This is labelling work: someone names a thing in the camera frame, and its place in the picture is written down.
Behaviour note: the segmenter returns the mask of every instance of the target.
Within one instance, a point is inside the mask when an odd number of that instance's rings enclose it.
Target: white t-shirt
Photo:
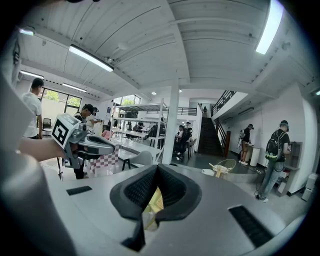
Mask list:
[[[88,126],[90,129],[92,129],[94,126],[95,126],[95,124],[94,123],[92,123],[90,120],[95,120],[95,118],[94,118],[94,116],[91,114],[91,115],[89,115],[87,118],[86,118],[86,126]]]
[[[38,134],[37,116],[42,114],[41,101],[32,92],[24,93],[21,99],[33,113],[32,120],[23,135],[23,137],[31,138]]]

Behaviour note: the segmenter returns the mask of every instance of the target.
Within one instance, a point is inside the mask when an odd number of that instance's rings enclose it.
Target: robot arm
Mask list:
[[[65,167],[79,169],[85,159],[98,158],[115,151],[115,146],[101,136],[88,135],[87,126],[68,113],[58,115],[51,133],[52,138],[63,148],[70,165]],[[71,144],[78,145],[73,152]]]

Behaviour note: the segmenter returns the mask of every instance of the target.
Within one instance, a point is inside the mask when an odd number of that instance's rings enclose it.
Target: shoe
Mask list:
[[[269,200],[268,200],[268,198],[266,198],[266,199],[264,199],[264,200],[260,200],[260,199],[259,199],[259,201],[260,201],[260,202],[263,202],[263,203],[266,203],[266,202],[268,202]]]

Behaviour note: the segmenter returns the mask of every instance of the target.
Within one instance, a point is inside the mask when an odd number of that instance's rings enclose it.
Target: ceiling light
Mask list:
[[[23,71],[23,70],[20,70],[20,73],[24,74],[24,75],[32,76],[32,77],[35,77],[35,78],[45,79],[42,75],[34,74],[34,73]]]
[[[247,108],[246,110],[240,112],[238,115],[241,116],[241,115],[244,115],[246,113],[249,113],[250,111],[254,110],[255,108],[254,107],[249,107]]]
[[[78,91],[80,91],[80,92],[84,92],[84,93],[87,92],[87,91],[84,90],[84,89],[80,89],[80,88],[78,88],[78,87],[72,86],[72,85],[67,84],[67,83],[63,83],[62,85],[63,85],[63,86],[66,86],[66,87],[69,87],[69,88],[72,88],[72,89],[76,89],[76,90],[78,90]]]
[[[98,65],[99,67],[105,69],[106,71],[112,72],[114,70],[114,68],[110,65],[108,65],[107,63],[105,63],[104,61],[102,61],[101,59],[98,59],[97,57],[93,56],[92,54],[90,54],[89,52],[71,44],[69,47],[69,51],[81,56],[82,58],[85,58],[86,60]]]
[[[19,28],[19,32],[29,36],[33,36],[35,33],[31,29]]]
[[[277,0],[270,0],[269,15],[256,52],[265,54],[279,28],[284,7]]]

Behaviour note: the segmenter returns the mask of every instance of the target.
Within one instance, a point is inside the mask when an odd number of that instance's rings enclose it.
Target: checkered box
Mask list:
[[[115,145],[115,150],[112,154],[101,155],[98,159],[90,159],[90,169],[95,173],[96,169],[113,166],[118,162],[119,145]]]

